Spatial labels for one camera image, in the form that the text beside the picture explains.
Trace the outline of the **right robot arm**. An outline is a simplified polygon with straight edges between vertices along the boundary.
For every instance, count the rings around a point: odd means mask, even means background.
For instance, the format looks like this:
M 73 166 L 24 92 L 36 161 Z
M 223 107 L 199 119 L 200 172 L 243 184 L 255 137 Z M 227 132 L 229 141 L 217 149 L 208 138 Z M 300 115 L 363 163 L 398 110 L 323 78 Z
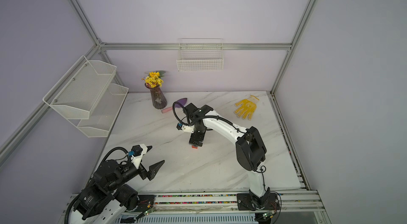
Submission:
M 236 195 L 239 210 L 281 210 L 280 195 L 266 187 L 263 165 L 267 149 L 257 128 L 245 128 L 220 116 L 212 107 L 196 107 L 192 103 L 182 108 L 186 120 L 179 119 L 177 129 L 191 134 L 189 144 L 203 145 L 205 134 L 213 130 L 235 146 L 237 162 L 247 171 L 249 192 Z

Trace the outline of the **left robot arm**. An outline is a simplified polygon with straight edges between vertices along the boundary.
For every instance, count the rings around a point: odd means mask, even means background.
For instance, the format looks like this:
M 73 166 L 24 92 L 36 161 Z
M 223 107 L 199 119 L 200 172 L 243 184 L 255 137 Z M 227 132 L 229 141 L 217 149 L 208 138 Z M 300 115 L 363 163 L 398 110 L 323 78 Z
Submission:
M 131 150 L 114 147 L 103 157 L 85 188 L 69 203 L 65 224 L 112 224 L 125 212 L 138 214 L 134 221 L 154 210 L 154 195 L 140 195 L 128 182 L 136 177 L 153 180 L 165 161 L 149 168 L 142 164 L 143 157 L 152 149 L 145 144 Z

